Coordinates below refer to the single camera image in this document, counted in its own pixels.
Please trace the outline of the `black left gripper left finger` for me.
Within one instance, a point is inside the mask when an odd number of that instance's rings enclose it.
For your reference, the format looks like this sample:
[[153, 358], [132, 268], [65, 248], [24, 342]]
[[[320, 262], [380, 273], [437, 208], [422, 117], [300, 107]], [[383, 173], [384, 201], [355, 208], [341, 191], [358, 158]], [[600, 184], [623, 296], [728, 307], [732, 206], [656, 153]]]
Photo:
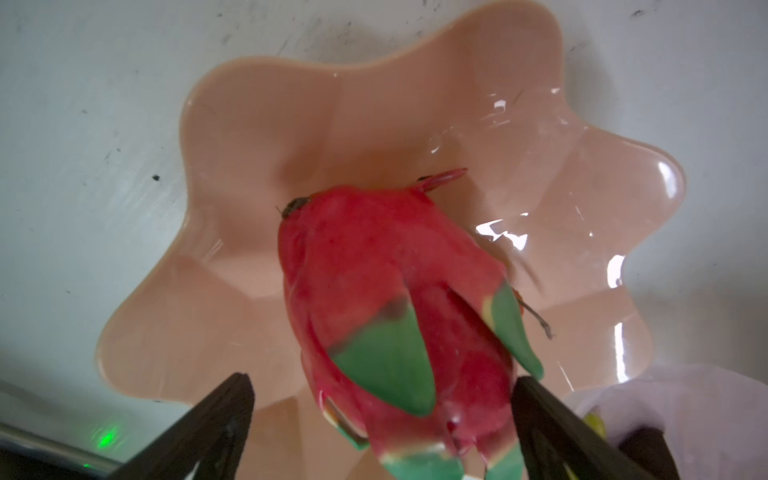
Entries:
[[233, 479], [248, 437], [254, 403], [249, 376], [232, 374], [109, 477]]

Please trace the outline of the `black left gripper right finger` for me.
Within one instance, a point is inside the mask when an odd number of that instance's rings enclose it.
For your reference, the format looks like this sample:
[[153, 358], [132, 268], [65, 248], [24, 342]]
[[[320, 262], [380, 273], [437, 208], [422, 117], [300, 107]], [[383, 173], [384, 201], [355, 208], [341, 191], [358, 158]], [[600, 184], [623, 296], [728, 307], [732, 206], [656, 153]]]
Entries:
[[536, 379], [517, 379], [511, 408], [530, 479], [650, 479]]

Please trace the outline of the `yellow lemon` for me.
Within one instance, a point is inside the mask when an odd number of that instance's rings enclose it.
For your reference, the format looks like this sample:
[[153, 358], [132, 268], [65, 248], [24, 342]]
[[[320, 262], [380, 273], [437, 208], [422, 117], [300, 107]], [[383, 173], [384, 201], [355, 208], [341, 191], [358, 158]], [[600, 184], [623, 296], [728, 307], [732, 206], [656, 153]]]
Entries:
[[600, 414], [596, 411], [590, 411], [583, 417], [583, 421], [590, 427], [599, 437], [606, 438], [606, 426], [604, 420]]

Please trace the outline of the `pink plastic bag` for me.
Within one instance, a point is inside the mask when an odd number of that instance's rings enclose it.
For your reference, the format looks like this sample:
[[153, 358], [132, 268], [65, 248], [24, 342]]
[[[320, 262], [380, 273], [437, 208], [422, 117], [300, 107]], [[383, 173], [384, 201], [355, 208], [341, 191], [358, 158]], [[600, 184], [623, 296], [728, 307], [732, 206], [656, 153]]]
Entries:
[[767, 477], [767, 385], [714, 365], [649, 368], [624, 383], [569, 394], [579, 417], [596, 411], [618, 446], [642, 427], [663, 432], [683, 479]]

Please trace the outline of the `red dragon fruit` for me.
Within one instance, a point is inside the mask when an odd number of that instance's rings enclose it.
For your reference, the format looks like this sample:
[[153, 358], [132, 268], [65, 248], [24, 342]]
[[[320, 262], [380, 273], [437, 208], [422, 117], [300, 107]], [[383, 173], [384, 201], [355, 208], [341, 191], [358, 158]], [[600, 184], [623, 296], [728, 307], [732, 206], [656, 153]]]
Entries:
[[511, 408], [543, 365], [505, 265], [431, 199], [453, 169], [398, 188], [340, 185], [290, 201], [278, 256], [291, 328], [327, 421], [397, 479], [488, 479], [524, 462]]

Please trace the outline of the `peach fruit plate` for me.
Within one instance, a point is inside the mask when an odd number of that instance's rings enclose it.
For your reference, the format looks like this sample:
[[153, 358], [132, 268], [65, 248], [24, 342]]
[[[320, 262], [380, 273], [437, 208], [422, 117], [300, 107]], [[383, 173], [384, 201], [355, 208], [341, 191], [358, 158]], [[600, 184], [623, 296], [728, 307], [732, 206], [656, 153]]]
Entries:
[[517, 479], [518, 383], [650, 363], [621, 269], [684, 172], [570, 109], [541, 5], [364, 65], [228, 62], [180, 142], [184, 223], [97, 361], [126, 395], [192, 406], [246, 374], [240, 479]]

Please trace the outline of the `dark purple mangosteen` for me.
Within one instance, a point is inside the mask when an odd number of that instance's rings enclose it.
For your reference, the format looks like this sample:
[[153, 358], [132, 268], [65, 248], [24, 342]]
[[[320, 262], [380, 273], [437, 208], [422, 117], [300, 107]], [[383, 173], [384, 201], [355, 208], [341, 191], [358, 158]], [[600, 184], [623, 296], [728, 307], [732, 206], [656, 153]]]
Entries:
[[619, 443], [618, 449], [655, 479], [681, 479], [664, 432], [658, 428], [642, 426], [633, 430]]

